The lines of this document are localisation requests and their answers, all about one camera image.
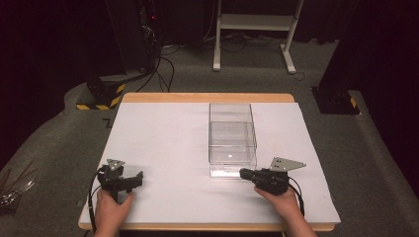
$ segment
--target clear acrylic container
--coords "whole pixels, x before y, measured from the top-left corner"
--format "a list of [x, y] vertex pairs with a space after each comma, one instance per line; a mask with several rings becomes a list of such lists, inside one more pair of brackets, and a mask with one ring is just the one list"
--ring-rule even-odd
[[255, 169], [256, 134], [250, 104], [209, 104], [209, 170], [212, 177], [239, 178]]

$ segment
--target human hand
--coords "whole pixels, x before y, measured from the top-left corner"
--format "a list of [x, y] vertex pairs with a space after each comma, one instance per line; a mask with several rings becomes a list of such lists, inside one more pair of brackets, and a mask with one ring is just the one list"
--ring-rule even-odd
[[254, 188], [256, 193], [268, 200], [274, 207], [275, 212], [282, 218], [287, 219], [296, 213], [300, 213], [298, 203], [296, 202], [295, 192], [288, 190], [280, 196], [272, 195], [268, 192]]
[[288, 188], [288, 190], [280, 195], [274, 196], [255, 187], [256, 193], [268, 200], [278, 215], [280, 215], [286, 222], [289, 228], [289, 234], [293, 237], [315, 237], [316, 234], [308, 225], [307, 221], [299, 210], [296, 202], [295, 192]]
[[129, 193], [122, 204], [114, 201], [111, 194], [98, 190], [96, 203], [96, 233], [95, 237], [113, 237], [126, 220], [133, 202], [133, 193]]

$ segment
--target wooden table edge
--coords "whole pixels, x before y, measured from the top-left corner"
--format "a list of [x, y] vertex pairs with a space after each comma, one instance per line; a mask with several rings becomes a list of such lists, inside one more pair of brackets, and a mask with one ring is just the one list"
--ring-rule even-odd
[[276, 93], [126, 93], [123, 103], [294, 103]]
[[[335, 228], [335, 223], [310, 223], [314, 231], [327, 232]], [[79, 223], [81, 229], [92, 229], [90, 223]], [[233, 224], [233, 223], [135, 223], [123, 224], [121, 230], [153, 231], [247, 231], [247, 232], [281, 232], [286, 231], [284, 224]]]

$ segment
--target white paper sheet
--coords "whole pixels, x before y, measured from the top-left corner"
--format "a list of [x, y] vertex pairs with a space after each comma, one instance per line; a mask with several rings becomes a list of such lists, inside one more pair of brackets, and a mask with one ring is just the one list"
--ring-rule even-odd
[[[306, 220], [339, 223], [298, 104], [252, 103], [252, 111], [257, 169], [274, 157], [305, 163], [289, 176], [301, 186]], [[125, 161], [126, 178], [144, 173], [127, 223], [281, 222], [251, 182], [210, 177], [208, 103], [122, 103], [100, 166], [107, 159]], [[79, 221], [90, 223], [87, 206]]]

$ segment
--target table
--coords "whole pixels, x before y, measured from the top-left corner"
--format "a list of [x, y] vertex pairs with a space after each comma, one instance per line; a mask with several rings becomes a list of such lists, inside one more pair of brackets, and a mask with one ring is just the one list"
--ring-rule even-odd
[[[251, 182], [210, 177], [210, 103], [251, 103], [258, 140], [257, 169], [269, 167], [274, 156], [304, 162], [306, 167], [289, 175], [302, 188], [305, 218], [315, 231], [330, 231], [340, 222], [293, 96], [127, 93], [99, 164], [106, 164], [107, 159], [125, 161], [126, 178], [144, 172], [143, 186], [134, 190], [136, 201], [122, 229], [286, 229], [268, 202], [253, 191]], [[79, 226], [91, 229], [87, 206]]]

